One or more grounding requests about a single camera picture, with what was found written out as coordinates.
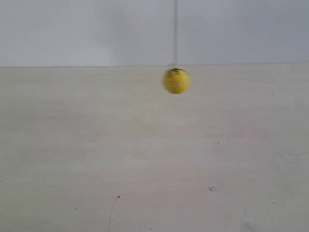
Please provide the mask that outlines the yellow tennis ball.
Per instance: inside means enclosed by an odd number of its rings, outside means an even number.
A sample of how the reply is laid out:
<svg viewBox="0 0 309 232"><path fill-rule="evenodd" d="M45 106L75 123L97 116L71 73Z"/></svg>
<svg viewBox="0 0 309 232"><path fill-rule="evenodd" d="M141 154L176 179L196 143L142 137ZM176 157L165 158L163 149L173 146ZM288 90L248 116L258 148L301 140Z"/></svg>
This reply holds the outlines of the yellow tennis ball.
<svg viewBox="0 0 309 232"><path fill-rule="evenodd" d="M163 75L162 85L171 94L182 94L189 88L189 74L184 69L168 69Z"/></svg>

